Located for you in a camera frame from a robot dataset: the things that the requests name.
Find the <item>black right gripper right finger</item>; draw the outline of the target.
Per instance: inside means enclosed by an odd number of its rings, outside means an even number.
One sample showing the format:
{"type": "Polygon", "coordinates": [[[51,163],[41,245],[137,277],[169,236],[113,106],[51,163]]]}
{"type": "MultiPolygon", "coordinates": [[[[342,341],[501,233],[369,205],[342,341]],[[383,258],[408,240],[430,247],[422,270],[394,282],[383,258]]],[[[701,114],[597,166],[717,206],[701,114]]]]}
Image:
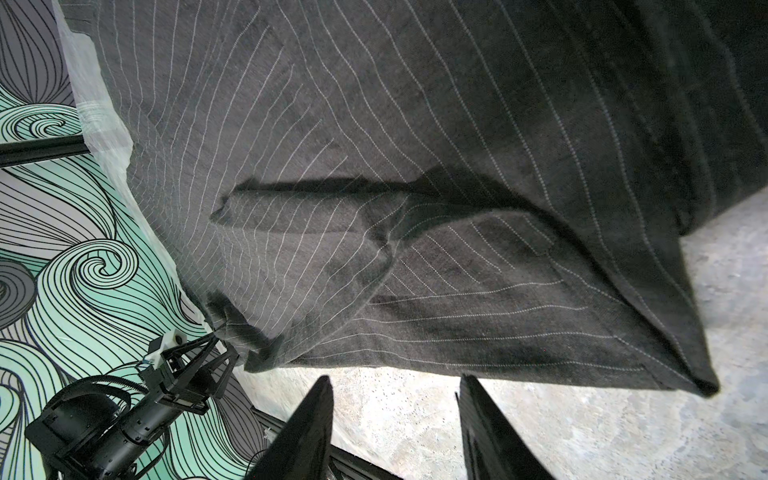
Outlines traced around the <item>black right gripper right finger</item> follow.
{"type": "Polygon", "coordinates": [[[553,479],[475,376],[457,396],[468,479],[553,479]]]}

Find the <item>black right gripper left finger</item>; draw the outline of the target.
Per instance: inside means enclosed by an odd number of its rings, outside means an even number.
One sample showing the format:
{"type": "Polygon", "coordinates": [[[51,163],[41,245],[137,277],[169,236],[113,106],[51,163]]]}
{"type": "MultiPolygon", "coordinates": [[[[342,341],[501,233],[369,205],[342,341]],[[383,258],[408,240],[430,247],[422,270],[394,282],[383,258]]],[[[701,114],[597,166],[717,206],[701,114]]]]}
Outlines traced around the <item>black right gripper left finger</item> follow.
{"type": "Polygon", "coordinates": [[[245,479],[325,479],[333,431],[334,395],[321,376],[245,479]]]}

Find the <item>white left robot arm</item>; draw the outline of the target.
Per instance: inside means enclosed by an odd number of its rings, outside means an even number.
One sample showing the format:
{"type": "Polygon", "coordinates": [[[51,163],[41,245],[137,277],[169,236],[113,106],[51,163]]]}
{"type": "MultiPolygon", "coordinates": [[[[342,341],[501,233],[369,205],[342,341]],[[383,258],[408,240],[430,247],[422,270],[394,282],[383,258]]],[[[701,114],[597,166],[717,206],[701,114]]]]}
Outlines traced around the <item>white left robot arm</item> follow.
{"type": "Polygon", "coordinates": [[[160,463],[139,459],[154,444],[166,452],[184,413],[204,415],[221,398],[238,359],[210,333],[188,339],[174,329],[151,341],[138,380],[113,374],[77,380],[56,393],[25,429],[49,479],[140,479],[160,463]]]}

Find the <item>dark grey pinstripe shirt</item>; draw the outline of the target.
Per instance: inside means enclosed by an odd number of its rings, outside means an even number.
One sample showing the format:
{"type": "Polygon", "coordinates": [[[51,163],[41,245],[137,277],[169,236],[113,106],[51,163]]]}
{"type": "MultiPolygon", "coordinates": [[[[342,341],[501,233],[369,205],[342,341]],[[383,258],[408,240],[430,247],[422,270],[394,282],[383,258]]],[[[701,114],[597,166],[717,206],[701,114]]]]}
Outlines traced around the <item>dark grey pinstripe shirt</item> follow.
{"type": "Polygon", "coordinates": [[[715,395],[680,240],[767,184],[763,1],[64,1],[250,372],[715,395]]]}

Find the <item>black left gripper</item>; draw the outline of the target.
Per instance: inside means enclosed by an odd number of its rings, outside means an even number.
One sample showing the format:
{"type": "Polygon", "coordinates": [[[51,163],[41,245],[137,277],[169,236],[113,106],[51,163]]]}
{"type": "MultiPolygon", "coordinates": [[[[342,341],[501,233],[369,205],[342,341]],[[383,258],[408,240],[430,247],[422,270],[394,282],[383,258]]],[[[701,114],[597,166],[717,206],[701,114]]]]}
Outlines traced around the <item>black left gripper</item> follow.
{"type": "Polygon", "coordinates": [[[239,359],[235,348],[210,333],[162,354],[158,369],[139,363],[139,376],[155,402],[202,415],[223,397],[239,359]]]}

